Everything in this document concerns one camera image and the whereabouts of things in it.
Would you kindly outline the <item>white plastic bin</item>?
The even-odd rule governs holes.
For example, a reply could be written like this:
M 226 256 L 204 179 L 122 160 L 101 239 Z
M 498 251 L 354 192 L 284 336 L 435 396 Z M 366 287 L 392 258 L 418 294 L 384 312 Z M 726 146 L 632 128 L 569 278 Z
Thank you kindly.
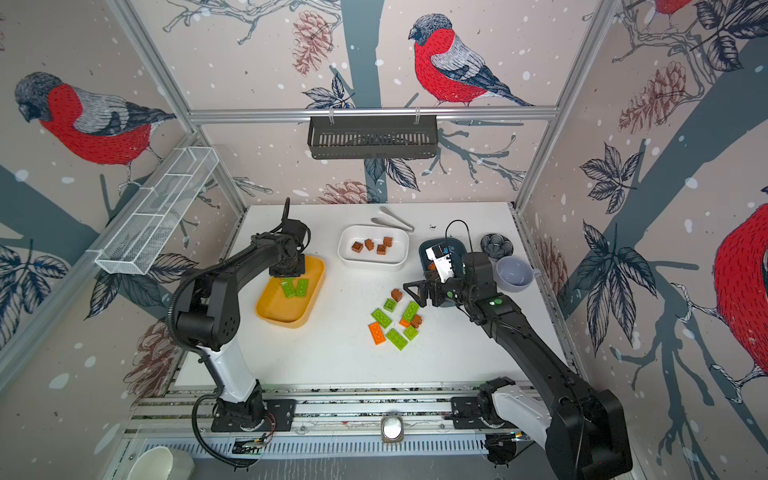
M 396 228 L 351 225 L 341 233 L 337 254 L 350 268 L 399 270 L 408 257 L 410 237 Z

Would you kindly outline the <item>green 2x3 lego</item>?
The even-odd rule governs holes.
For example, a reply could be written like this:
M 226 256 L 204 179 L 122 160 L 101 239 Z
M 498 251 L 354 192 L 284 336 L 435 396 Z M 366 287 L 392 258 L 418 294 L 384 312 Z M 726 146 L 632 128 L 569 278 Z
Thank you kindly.
M 306 298 L 308 295 L 310 281 L 307 278 L 300 278 L 297 281 L 295 288 L 295 296 L 297 298 Z
M 402 314 L 401 319 L 410 323 L 413 320 L 413 318 L 417 315 L 418 310 L 419 310 L 419 305 L 416 302 L 411 301 L 406 307 L 404 313 Z

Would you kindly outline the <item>lavender plastic bowl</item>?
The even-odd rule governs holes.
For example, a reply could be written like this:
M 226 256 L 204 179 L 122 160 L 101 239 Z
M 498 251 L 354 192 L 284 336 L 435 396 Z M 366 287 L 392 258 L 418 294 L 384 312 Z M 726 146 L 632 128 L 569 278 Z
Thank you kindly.
M 494 267 L 497 285 L 505 291 L 518 293 L 531 286 L 541 271 L 524 259 L 508 256 L 497 261 Z

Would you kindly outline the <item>green 2x4 lego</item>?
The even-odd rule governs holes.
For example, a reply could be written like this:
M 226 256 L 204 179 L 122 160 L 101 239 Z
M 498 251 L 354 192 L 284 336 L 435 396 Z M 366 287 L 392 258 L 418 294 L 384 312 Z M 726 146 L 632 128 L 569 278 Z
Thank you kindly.
M 383 329 L 389 328 L 392 324 L 392 320 L 380 308 L 375 309 L 371 316 Z
M 281 280 L 281 289 L 286 298 L 295 297 L 294 279 L 286 278 Z
M 389 329 L 385 337 L 390 341 L 399 351 L 404 350 L 408 346 L 408 340 L 401 335 L 396 329 Z

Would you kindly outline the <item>green 2x2 lego bottom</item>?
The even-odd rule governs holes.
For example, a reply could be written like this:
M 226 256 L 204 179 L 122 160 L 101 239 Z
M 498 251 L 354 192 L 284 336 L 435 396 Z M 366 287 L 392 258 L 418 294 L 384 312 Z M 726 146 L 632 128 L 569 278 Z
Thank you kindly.
M 413 341 L 418 336 L 419 331 L 413 325 L 410 325 L 404 330 L 403 334 L 408 341 Z

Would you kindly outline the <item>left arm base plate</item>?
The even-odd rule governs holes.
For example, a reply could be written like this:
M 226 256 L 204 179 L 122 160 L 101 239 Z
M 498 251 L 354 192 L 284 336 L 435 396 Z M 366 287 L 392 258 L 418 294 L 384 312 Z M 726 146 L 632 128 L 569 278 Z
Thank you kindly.
M 211 430 L 216 433 L 288 432 L 297 402 L 290 399 L 231 403 L 218 399 Z

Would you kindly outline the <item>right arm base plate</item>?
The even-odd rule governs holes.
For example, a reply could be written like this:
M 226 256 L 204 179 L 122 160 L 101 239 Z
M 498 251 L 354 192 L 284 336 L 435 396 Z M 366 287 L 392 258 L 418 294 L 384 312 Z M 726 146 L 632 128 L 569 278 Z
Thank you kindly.
M 457 430 L 513 429 L 513 423 L 502 420 L 490 410 L 485 400 L 477 396 L 460 396 L 450 399 L 450 411 L 444 416 Z

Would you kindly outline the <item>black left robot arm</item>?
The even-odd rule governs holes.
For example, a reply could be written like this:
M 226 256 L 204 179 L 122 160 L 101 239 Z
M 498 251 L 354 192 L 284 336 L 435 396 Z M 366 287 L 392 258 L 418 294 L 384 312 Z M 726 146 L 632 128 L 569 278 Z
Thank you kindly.
M 194 269 L 172 295 L 166 316 L 169 332 L 207 369 L 222 414 L 250 424 L 260 423 L 267 414 L 260 383 L 234 344 L 241 320 L 240 290 L 264 271 L 280 279 L 301 276 L 310 241 L 306 224 L 283 219 L 272 230 L 252 236 L 250 245 L 232 257 Z

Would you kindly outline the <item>orange 2x4 lego bottom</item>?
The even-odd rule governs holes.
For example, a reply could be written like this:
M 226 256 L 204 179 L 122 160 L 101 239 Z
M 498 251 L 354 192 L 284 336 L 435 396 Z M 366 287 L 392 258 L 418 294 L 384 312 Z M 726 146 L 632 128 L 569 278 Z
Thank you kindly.
M 375 345 L 380 345 L 387 341 L 384 331 L 378 322 L 369 324 L 368 329 Z

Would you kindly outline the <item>round silver button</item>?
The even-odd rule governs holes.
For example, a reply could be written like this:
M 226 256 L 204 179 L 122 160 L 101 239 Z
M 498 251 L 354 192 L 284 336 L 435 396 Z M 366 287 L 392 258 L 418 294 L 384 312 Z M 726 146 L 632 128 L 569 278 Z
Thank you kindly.
M 399 443 L 404 439 L 404 423 L 399 415 L 386 415 L 381 419 L 381 438 L 384 443 Z

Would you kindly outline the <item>yellow plastic bin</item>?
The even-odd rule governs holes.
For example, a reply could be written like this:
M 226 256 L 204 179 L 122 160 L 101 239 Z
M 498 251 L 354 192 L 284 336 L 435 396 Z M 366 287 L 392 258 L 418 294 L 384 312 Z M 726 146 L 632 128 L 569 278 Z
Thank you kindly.
M 255 305 L 256 315 L 271 324 L 300 328 L 311 310 L 325 279 L 325 263 L 307 256 L 305 273 L 296 278 L 271 278 Z

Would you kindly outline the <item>dark patterned ceramic bowl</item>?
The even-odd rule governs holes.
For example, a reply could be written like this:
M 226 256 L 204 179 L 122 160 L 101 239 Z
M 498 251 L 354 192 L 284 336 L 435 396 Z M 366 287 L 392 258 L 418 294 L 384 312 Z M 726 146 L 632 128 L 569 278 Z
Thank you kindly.
M 481 238 L 481 250 L 493 260 L 500 260 L 514 254 L 510 239 L 499 233 L 489 233 Z

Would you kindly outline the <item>green 2x3 lego top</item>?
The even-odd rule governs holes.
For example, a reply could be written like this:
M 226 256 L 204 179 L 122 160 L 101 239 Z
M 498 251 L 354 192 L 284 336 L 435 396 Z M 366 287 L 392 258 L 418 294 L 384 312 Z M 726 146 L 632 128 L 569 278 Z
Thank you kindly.
M 295 296 L 297 298 L 306 298 L 308 295 L 310 281 L 307 278 L 300 278 L 297 281 L 295 288 Z

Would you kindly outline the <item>white bowl bottom left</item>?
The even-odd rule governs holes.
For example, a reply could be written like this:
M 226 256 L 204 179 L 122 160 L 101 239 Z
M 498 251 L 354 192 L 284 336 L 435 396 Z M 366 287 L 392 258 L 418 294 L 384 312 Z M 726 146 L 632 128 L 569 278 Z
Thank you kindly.
M 127 480 L 188 480 L 194 469 L 195 463 L 189 453 L 157 446 L 138 458 Z

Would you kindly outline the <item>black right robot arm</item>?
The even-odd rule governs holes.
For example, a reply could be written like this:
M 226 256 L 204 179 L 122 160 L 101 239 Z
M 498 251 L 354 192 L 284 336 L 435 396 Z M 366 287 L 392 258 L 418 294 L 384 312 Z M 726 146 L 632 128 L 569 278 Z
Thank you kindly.
M 512 423 L 546 453 L 560 479 L 613 479 L 633 468 L 624 410 L 609 390 L 597 391 L 570 370 L 530 325 L 522 309 L 501 293 L 489 257 L 468 252 L 454 272 L 442 245 L 427 249 L 422 281 L 404 284 L 421 307 L 447 300 L 480 326 L 522 369 L 539 395 L 499 377 L 482 385 L 478 405 L 489 425 Z

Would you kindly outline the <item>green 2x4 lego bottom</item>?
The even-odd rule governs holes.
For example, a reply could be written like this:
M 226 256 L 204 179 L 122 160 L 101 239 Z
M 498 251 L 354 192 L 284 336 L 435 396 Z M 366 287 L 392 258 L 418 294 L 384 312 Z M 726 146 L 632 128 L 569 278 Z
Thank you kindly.
M 404 350 L 408 346 L 408 340 L 401 335 L 396 329 L 389 329 L 385 337 L 390 341 L 399 351 Z

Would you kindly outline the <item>metal tongs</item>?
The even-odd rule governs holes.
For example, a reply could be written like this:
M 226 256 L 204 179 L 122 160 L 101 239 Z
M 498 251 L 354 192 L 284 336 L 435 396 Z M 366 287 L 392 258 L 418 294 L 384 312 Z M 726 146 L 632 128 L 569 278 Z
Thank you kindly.
M 388 209 L 385 206 L 379 207 L 379 212 L 384 215 L 384 218 L 380 217 L 372 217 L 370 219 L 371 223 L 378 226 L 384 226 L 388 228 L 394 228 L 403 230 L 408 233 L 413 233 L 415 231 L 415 227 L 402 219 L 401 217 L 394 214 L 390 209 Z

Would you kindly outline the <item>teal plastic bin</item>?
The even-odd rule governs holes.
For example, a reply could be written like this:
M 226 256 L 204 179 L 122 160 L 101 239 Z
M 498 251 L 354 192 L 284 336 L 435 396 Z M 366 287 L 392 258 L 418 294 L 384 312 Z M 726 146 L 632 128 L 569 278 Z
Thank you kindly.
M 463 257 L 467 254 L 464 243 L 453 237 L 442 237 L 423 242 L 418 249 L 419 259 L 425 279 L 437 277 L 437 267 L 429 256 L 432 253 L 438 258 L 447 256 L 451 262 L 451 268 L 455 278 L 463 278 L 465 269 Z

